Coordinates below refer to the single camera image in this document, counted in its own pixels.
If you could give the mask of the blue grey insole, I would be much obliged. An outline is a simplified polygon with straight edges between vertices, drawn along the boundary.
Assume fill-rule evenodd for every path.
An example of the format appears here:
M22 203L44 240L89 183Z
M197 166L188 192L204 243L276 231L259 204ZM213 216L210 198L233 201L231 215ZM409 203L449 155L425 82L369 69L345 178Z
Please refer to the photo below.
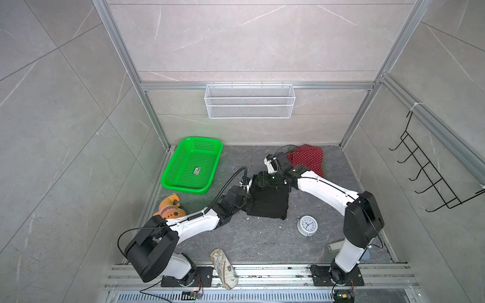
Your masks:
M369 261L369 260L370 260L370 257L371 257L370 250L369 250L369 248L367 248L367 249L365 250L365 252L362 254L362 256L361 256L361 259L360 259L360 260L361 260L361 261Z

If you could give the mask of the white round clock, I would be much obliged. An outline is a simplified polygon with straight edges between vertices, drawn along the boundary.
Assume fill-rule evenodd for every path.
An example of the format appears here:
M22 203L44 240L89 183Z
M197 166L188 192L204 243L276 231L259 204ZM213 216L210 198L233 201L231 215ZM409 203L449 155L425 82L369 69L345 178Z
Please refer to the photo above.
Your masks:
M297 229L302 236L311 237L318 231L318 222L314 217L305 215L298 220Z

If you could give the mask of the orange plush toy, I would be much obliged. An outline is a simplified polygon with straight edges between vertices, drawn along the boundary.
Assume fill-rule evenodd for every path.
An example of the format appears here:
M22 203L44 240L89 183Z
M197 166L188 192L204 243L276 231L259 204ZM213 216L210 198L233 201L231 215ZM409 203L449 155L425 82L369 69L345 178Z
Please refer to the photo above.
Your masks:
M177 194L172 194L164 198L154 216L159 215L164 219L175 219L187 216L186 212L180 208L180 198Z

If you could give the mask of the black skirt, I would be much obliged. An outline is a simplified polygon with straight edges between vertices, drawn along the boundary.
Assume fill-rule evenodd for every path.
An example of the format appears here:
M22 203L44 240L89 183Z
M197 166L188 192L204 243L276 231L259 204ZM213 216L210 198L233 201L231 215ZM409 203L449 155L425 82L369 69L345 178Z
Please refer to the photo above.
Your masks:
M277 175L261 171L253 176L250 194L242 208L249 216L285 220L291 187Z

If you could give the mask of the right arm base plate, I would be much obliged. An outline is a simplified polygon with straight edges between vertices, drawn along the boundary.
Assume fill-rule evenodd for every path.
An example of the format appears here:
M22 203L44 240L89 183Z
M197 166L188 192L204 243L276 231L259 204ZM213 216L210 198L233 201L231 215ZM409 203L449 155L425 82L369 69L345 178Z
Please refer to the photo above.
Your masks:
M316 287L340 286L364 286L364 280L358 266L346 273L335 264L330 266L311 265L310 272L313 284Z

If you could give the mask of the black wall hook rack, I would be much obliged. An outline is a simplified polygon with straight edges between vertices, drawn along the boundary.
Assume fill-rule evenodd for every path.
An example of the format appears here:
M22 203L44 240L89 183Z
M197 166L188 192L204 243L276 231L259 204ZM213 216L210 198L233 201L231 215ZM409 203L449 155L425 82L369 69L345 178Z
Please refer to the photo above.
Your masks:
M409 126L411 119L413 118L412 111L409 111L405 118L407 119L407 122L404 131L399 137L399 142L395 147L389 148L389 151L395 152L402 147L407 152L407 157L404 160L397 160L397 163L406 164L410 160L413 160L418 165L418 172L413 178L409 178L408 180L415 183L420 179L424 179L427 181L428 186L419 191L415 191L415 194L422 195L429 191L433 191L438 195L440 203L436 207L426 208L425 211L427 213L434 213L442 208L451 210L475 198L484 196L484 189L480 189L471 197L460 199L457 193L452 189L450 184L438 170L434 162L427 156L417 141L411 136Z

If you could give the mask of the red polka dot skirt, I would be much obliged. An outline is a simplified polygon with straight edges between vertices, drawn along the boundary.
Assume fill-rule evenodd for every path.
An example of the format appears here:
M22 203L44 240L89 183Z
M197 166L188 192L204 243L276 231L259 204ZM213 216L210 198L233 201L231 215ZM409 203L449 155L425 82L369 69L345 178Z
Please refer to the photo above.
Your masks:
M324 153L321 147L313 145L301 145L287 153L287 159L296 167L302 165L324 178L323 171Z

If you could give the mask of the patterned beige shoe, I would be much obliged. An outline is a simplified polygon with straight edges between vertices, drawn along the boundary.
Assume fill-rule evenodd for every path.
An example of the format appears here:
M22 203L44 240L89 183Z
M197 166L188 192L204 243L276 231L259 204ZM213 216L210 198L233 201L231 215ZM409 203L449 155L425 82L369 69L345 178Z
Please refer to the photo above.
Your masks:
M227 290L234 289L239 279L225 252L221 248L215 249L210 254L210 260L224 288Z

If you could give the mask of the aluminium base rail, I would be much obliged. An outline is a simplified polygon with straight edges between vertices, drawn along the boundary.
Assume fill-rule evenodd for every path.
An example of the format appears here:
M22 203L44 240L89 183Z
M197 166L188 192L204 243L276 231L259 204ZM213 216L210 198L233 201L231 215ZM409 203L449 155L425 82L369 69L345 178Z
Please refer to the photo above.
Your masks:
M425 302L410 267L362 264L364 286L316 287L307 264L234 265L238 284L222 285L216 270L210 287L161 287L144 283L130 265L114 265L101 281L107 302Z

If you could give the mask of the beige small remote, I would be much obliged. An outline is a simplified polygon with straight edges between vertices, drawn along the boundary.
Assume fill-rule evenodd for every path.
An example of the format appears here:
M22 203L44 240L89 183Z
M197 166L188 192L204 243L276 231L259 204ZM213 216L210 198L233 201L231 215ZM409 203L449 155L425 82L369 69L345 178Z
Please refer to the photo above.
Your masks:
M328 250L332 252L340 251L344 245L345 241L333 242L328 245Z

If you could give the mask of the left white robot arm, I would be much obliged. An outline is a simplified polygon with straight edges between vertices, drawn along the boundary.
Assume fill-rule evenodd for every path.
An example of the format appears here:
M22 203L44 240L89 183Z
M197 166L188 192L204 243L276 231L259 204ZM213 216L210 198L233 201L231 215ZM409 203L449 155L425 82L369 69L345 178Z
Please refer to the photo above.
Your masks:
M203 232L229 223L233 215L248 202L252 180L244 177L227 194L221 194L209 208L181 218L165 219L155 215L141 228L124 250L145 283L159 276L170 277L181 285L189 285L196 276L197 266L184 253L175 252L178 244Z

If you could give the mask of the green plastic basket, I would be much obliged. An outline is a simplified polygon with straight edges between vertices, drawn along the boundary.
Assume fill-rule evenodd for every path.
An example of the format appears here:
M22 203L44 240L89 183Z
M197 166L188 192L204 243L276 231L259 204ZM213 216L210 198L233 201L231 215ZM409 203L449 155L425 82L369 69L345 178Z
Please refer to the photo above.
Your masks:
M177 192L204 195L215 176L223 144L220 140L187 137L176 147L165 171L161 185Z

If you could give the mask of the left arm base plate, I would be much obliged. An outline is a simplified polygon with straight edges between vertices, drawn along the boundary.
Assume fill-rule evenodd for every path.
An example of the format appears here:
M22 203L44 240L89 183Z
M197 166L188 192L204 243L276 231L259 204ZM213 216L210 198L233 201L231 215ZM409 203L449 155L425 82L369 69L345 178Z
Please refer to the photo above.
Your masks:
M178 280L174 277L164 277L161 282L161 287L210 287L213 279L213 266L201 266L195 270L190 270L189 273L182 279Z

